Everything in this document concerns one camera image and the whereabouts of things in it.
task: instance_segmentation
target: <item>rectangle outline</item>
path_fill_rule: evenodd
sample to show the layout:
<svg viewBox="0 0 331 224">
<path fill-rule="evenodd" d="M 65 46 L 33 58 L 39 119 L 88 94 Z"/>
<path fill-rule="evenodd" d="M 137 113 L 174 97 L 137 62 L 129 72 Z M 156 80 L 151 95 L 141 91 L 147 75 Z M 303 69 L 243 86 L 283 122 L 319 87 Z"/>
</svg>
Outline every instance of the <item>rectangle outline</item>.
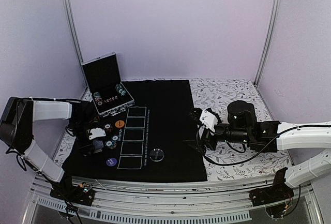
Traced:
<svg viewBox="0 0 331 224">
<path fill-rule="evenodd" d="M 145 109 L 145 115 L 132 115 L 132 116 L 129 116 L 129 112 L 130 112 L 130 109 L 133 109 L 133 108 L 144 108 Z M 146 113 L 147 113 L 147 107 L 130 107 L 128 108 L 128 113 L 126 115 L 126 117 L 146 117 Z"/>
<path fill-rule="evenodd" d="M 131 158 L 131 157 L 135 157 L 135 158 L 141 158 L 141 162 L 140 162 L 140 168 L 135 168 L 135 169 L 130 169 L 130 168 L 120 168 L 119 167 L 119 164 L 121 163 L 121 158 L 122 157 L 126 157 L 126 158 Z M 117 168 L 119 170 L 140 170 L 142 168 L 142 165 L 143 165 L 143 157 L 142 156 L 120 156 L 119 157 L 119 161 L 118 161 L 118 166 Z"/>
<path fill-rule="evenodd" d="M 141 154 L 122 154 L 122 149 L 123 149 L 123 144 L 124 143 L 142 143 L 141 145 Z M 144 153 L 144 142 L 143 141 L 123 141 L 122 142 L 122 146 L 121 146 L 121 153 L 120 155 L 121 156 L 143 156 L 143 153 Z"/>
<path fill-rule="evenodd" d="M 127 127 L 126 124 L 128 123 L 128 119 L 134 119 L 134 118 L 144 118 L 144 126 L 143 127 Z M 140 129 L 140 128 L 145 128 L 145 123 L 146 123 L 146 117 L 142 117 L 142 116 L 127 116 L 126 117 L 126 122 L 125 122 L 125 127 L 124 128 L 127 128 L 127 129 Z"/>
<path fill-rule="evenodd" d="M 125 137 L 126 130 L 143 130 L 143 139 L 142 140 L 125 140 L 124 137 Z M 140 141 L 144 141 L 144 137 L 145 137 L 145 128 L 124 128 L 122 141 L 140 142 Z"/>
</svg>

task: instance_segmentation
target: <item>white patterned surface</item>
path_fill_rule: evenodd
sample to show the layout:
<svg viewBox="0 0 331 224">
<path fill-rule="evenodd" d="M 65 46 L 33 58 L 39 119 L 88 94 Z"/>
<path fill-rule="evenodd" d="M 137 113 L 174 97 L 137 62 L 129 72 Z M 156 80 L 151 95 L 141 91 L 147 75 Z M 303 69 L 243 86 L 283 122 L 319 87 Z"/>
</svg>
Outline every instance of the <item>white patterned surface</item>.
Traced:
<svg viewBox="0 0 331 224">
<path fill-rule="evenodd" d="M 236 100 L 244 100 L 255 106 L 258 121 L 271 120 L 269 113 L 256 91 L 255 87 L 247 80 L 227 79 L 190 79 L 190 86 L 194 106 L 198 108 L 211 108 L 218 112 L 223 122 L 227 120 L 227 106 Z M 83 98 L 92 100 L 88 91 Z M 54 158 L 55 163 L 62 166 L 64 160 L 69 156 L 74 137 L 66 134 L 62 140 L 59 150 Z M 241 150 L 241 145 L 233 144 L 234 148 Z M 245 160 L 255 154 L 247 149 L 243 154 L 236 153 L 226 144 L 218 144 L 215 151 L 207 151 L 208 157 L 219 163 L 233 163 Z M 237 166 L 220 167 L 204 161 L 208 181 L 237 180 L 275 174 L 283 167 L 291 165 L 286 151 L 277 153 L 262 153 L 255 159 Z"/>
</svg>

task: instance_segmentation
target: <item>cable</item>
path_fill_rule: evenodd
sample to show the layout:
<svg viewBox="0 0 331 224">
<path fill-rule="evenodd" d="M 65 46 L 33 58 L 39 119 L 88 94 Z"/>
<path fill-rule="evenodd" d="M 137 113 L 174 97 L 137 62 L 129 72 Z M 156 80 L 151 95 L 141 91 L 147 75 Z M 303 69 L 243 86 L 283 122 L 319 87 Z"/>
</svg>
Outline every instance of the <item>cable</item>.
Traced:
<svg viewBox="0 0 331 224">
<path fill-rule="evenodd" d="M 236 148 L 233 148 L 232 145 L 230 145 L 229 142 L 227 142 L 229 148 L 231 148 L 232 150 L 234 150 L 235 152 L 238 152 L 238 153 L 245 153 L 246 152 L 246 146 L 243 144 L 243 151 L 239 151 L 237 150 Z"/>
<path fill-rule="evenodd" d="M 70 136 L 74 137 L 73 133 L 70 133 L 70 132 L 69 132 L 69 131 L 72 132 L 72 129 L 69 128 L 68 126 L 65 127 L 65 131 L 66 131 L 67 134 L 69 134 Z"/>
<path fill-rule="evenodd" d="M 26 166 L 25 166 L 25 163 L 24 163 L 24 158 L 22 158 L 21 157 L 21 160 L 22 160 L 22 164 L 19 162 L 19 160 L 18 160 L 18 157 L 20 156 L 20 154 L 18 153 L 18 152 L 16 152 L 16 151 L 9 151 L 8 153 L 17 153 L 17 155 L 16 155 L 16 161 L 17 161 L 17 163 L 19 164 L 19 166 L 24 170 L 24 171 L 26 171 Z M 68 210 L 72 210 L 72 211 L 74 211 L 75 213 L 76 213 L 76 215 L 77 215 L 77 218 L 78 218 L 78 220 L 79 220 L 79 223 L 80 224 L 83 224 L 83 222 L 82 222 L 82 220 L 81 220 L 81 218 L 80 218 L 80 216 L 79 216 L 79 214 L 78 214 L 78 211 L 77 211 L 77 209 L 76 209 L 76 207 L 61 193 L 61 191 L 60 190 L 58 190 L 57 189 L 57 186 L 56 185 L 54 185 L 53 184 L 53 182 L 52 181 L 50 181 L 44 174 L 42 174 L 42 173 L 40 173 L 51 185 L 52 185 L 52 188 L 54 189 L 54 190 L 56 190 L 65 200 L 64 200 L 64 202 L 66 203 L 66 205 L 67 205 L 67 207 L 66 207 L 66 212 L 67 212 L 67 215 L 69 215 L 69 213 L 68 213 Z"/>
<path fill-rule="evenodd" d="M 217 133 L 217 132 L 214 132 L 214 131 L 212 131 L 212 130 L 210 130 L 209 129 L 209 132 L 211 132 L 212 134 L 214 134 L 214 135 L 223 135 L 224 133 Z"/>
<path fill-rule="evenodd" d="M 52 185 L 53 189 L 55 189 L 64 198 L 64 202 L 67 205 L 67 207 L 66 207 L 67 215 L 69 215 L 69 212 L 68 212 L 69 210 L 74 211 L 76 213 L 76 215 L 77 215 L 77 218 L 79 220 L 79 223 L 80 224 L 83 224 L 83 222 L 82 222 L 82 220 L 81 220 L 81 218 L 80 218 L 80 216 L 78 214 L 78 211 L 77 211 L 76 207 L 61 193 L 60 190 L 57 189 L 57 186 L 55 186 L 52 181 L 50 181 L 44 174 L 41 173 L 41 175 L 47 180 L 47 182 L 49 182 Z"/>
<path fill-rule="evenodd" d="M 217 166 L 235 166 L 235 165 L 239 165 L 241 163 L 246 163 L 246 162 L 249 162 L 251 161 L 252 159 L 256 158 L 257 156 L 259 156 L 260 153 L 262 153 L 274 140 L 276 140 L 279 136 L 281 136 L 282 134 L 286 133 L 286 132 L 289 132 L 291 130 L 294 130 L 294 129 L 300 129 L 300 128 L 305 128 L 305 127 L 331 127 L 331 125 L 314 125 L 314 124 L 307 124 L 307 125 L 302 125 L 302 126 L 296 126 L 296 127 L 291 127 L 289 129 L 286 129 L 284 130 L 283 132 L 277 134 L 276 136 L 274 136 L 258 153 L 256 153 L 254 156 L 246 159 L 246 160 L 243 160 L 243 161 L 240 161 L 240 162 L 236 162 L 236 163 L 217 163 L 215 161 L 213 161 L 212 159 L 208 158 L 206 155 L 203 154 L 203 151 L 201 150 L 200 146 L 199 146 L 199 140 L 200 140 L 200 137 L 199 137 L 199 131 L 201 129 L 201 127 L 203 127 L 203 125 L 201 125 L 198 130 L 197 130 L 197 135 L 196 135 L 196 142 L 197 142 L 197 145 L 198 145 L 198 150 L 200 152 L 200 154 L 209 162 L 209 163 L 212 163 L 214 165 L 217 165 Z"/>
<path fill-rule="evenodd" d="M 283 212 L 281 212 L 280 215 L 274 217 L 274 219 L 281 219 L 281 218 L 284 218 L 284 217 L 290 215 L 291 213 L 293 213 L 294 210 L 296 209 L 296 207 L 298 207 L 298 205 L 299 205 L 300 196 L 301 196 L 301 185 L 299 185 L 299 196 L 298 196 L 298 200 L 296 201 L 296 203 L 295 203 L 294 207 L 292 208 L 292 210 L 290 212 L 288 212 L 288 213 L 285 212 L 284 215 L 282 215 Z"/>
</svg>

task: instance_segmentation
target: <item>black bracket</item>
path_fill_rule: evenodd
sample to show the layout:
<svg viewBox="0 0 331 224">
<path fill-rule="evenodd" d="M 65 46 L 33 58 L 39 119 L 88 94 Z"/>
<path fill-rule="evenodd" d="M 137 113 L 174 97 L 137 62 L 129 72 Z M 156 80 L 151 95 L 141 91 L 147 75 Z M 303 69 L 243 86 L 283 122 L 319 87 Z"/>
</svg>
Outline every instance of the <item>black bracket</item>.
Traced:
<svg viewBox="0 0 331 224">
<path fill-rule="evenodd" d="M 92 206 L 95 191 L 91 189 L 91 185 L 85 183 L 79 186 L 72 185 L 72 177 L 66 172 L 59 183 L 51 184 L 51 197 L 67 200 L 71 203 Z"/>
<path fill-rule="evenodd" d="M 285 184 L 284 176 L 286 170 L 287 168 L 285 167 L 276 172 L 272 186 L 250 191 L 249 198 L 252 200 L 253 206 L 260 206 L 294 197 L 293 189 Z"/>
</svg>

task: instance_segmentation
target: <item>lavender backdrop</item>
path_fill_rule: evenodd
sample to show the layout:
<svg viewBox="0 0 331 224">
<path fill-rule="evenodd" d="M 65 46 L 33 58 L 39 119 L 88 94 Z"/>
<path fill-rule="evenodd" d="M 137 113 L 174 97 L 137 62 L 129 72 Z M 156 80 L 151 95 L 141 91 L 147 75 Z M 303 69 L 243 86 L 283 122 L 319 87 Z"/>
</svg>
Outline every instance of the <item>lavender backdrop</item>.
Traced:
<svg viewBox="0 0 331 224">
<path fill-rule="evenodd" d="M 0 113 L 10 96 L 80 97 L 84 83 L 62 0 L 0 1 Z M 64 122 L 35 125 L 38 144 L 53 154 Z M 22 222 L 34 173 L 24 172 L 0 142 L 0 223 Z"/>
<path fill-rule="evenodd" d="M 71 0 L 85 61 L 122 77 L 253 80 L 273 0 Z"/>
<path fill-rule="evenodd" d="M 331 120 L 331 0 L 281 0 L 259 86 L 275 119 Z M 296 163 L 320 149 L 290 150 Z M 331 220 L 331 175 L 312 180 L 325 223 Z"/>
</svg>

